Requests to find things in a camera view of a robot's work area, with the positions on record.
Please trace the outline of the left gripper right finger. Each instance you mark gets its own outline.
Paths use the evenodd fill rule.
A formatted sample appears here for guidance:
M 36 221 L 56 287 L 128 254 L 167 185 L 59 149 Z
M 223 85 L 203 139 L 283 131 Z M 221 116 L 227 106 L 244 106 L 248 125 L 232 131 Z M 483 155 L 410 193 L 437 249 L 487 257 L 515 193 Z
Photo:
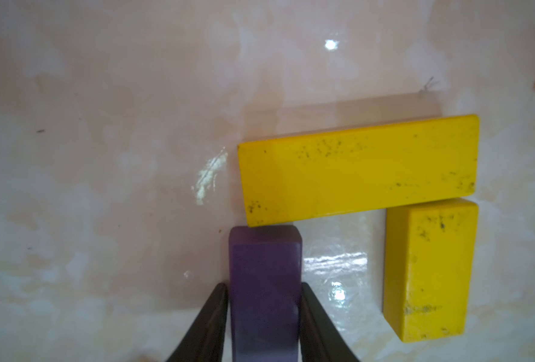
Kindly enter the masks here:
M 300 347 L 303 362 L 358 362 L 310 285 L 301 283 Z

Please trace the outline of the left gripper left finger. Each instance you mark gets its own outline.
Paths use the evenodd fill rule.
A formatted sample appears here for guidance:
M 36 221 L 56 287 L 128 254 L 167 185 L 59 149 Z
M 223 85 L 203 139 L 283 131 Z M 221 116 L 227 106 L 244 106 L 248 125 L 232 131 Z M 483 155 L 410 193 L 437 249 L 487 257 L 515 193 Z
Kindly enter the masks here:
M 228 286 L 219 283 L 167 362 L 221 362 L 228 318 Z

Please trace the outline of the purple block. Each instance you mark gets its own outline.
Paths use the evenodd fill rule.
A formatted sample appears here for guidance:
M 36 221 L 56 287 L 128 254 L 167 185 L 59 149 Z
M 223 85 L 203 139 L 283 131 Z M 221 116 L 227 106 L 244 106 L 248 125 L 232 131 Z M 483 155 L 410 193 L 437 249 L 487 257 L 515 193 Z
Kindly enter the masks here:
M 235 361 L 298 360 L 302 237 L 295 226 L 236 226 L 229 234 Z

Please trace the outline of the short yellow block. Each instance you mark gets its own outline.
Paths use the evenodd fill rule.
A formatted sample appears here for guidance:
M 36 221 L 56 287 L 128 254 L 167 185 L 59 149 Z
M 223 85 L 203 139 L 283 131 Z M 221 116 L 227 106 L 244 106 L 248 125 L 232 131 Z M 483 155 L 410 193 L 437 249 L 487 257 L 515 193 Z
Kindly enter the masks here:
M 463 333 L 478 218 L 461 198 L 387 209 L 383 315 L 402 342 Z

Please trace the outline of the long yellow block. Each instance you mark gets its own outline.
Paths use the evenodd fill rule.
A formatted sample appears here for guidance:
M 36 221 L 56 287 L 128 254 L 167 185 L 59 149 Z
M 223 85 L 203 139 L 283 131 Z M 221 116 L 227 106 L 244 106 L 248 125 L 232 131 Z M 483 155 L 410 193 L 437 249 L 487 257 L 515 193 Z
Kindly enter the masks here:
M 238 147 L 248 226 L 472 195 L 475 115 L 258 140 Z

